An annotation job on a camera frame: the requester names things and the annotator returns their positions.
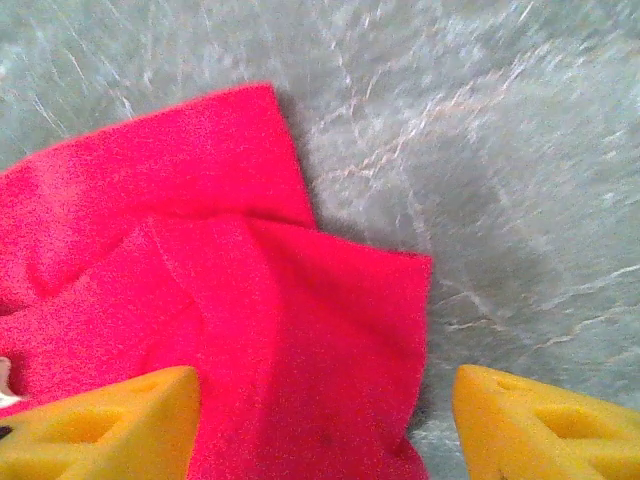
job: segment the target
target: gray floor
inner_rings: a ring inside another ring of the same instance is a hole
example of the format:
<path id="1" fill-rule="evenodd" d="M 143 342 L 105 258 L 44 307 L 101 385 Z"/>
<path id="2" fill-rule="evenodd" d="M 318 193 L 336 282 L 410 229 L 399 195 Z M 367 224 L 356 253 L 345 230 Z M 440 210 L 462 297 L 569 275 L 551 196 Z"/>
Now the gray floor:
<path id="1" fill-rule="evenodd" d="M 0 166 L 273 81 L 322 226 L 435 259 L 412 436 L 463 479 L 461 363 L 640 408 L 639 5 L 3 0 Z"/>

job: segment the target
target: red cloth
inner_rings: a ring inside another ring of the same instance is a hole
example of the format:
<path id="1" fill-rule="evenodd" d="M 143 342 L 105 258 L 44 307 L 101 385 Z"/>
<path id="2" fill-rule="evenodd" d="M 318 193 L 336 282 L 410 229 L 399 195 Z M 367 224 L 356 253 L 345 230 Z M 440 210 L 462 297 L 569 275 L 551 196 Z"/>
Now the red cloth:
<path id="1" fill-rule="evenodd" d="M 0 175 L 0 414 L 188 364 L 190 478 L 424 479 L 429 274 L 317 230 L 268 85 L 107 128 Z"/>

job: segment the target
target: scratched surface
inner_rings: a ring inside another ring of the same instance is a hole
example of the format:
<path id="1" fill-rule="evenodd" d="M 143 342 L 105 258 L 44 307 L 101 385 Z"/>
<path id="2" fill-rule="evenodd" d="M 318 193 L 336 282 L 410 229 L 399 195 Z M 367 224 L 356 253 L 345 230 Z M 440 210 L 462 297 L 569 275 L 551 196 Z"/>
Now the scratched surface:
<path id="1" fill-rule="evenodd" d="M 464 362 L 640 408 L 640 1 L 3 0 L 0 167 L 268 79 L 323 227 L 430 252 L 412 439 Z"/>

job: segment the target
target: concrete floor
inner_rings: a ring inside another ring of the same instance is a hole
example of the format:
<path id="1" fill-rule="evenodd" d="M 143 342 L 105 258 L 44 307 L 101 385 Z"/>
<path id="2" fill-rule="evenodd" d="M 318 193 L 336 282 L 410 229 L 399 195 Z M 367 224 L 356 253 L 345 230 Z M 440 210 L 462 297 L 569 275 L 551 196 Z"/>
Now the concrete floor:
<path id="1" fill-rule="evenodd" d="M 0 167 L 271 80 L 324 229 L 429 252 L 412 439 L 479 363 L 640 408 L 640 1 L 4 0 Z"/>

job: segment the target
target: fabric fold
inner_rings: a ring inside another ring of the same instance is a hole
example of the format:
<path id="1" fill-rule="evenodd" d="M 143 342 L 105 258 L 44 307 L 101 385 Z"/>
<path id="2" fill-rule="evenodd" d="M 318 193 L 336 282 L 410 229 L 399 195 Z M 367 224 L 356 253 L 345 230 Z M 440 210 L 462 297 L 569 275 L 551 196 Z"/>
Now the fabric fold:
<path id="1" fill-rule="evenodd" d="M 430 260 L 316 230 L 273 89 L 210 95 L 0 175 L 8 415 L 172 365 L 190 478 L 422 479 L 406 438 Z"/>

